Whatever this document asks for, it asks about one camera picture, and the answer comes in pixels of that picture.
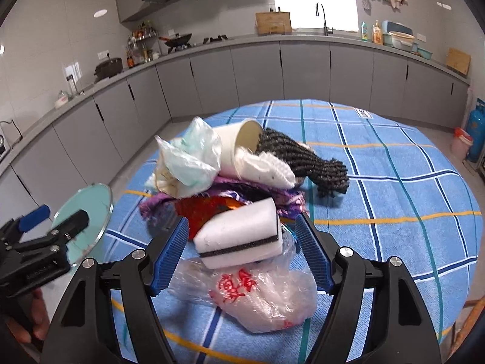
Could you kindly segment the left hand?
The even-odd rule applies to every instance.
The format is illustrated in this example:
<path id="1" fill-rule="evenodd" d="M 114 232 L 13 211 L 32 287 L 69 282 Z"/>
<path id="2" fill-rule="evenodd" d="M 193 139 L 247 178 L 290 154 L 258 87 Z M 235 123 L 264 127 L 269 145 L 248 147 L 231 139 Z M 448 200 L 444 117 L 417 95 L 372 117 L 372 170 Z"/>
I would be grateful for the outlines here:
<path id="1" fill-rule="evenodd" d="M 16 312 L 12 314 L 11 309 L 9 312 L 5 310 L 7 326 L 18 343 L 31 343 L 33 336 L 44 341 L 49 331 L 50 322 L 43 292 L 40 288 L 37 288 L 23 298 L 28 298 L 27 302 L 30 304 L 26 315 L 30 330 L 18 323 L 17 314 Z"/>

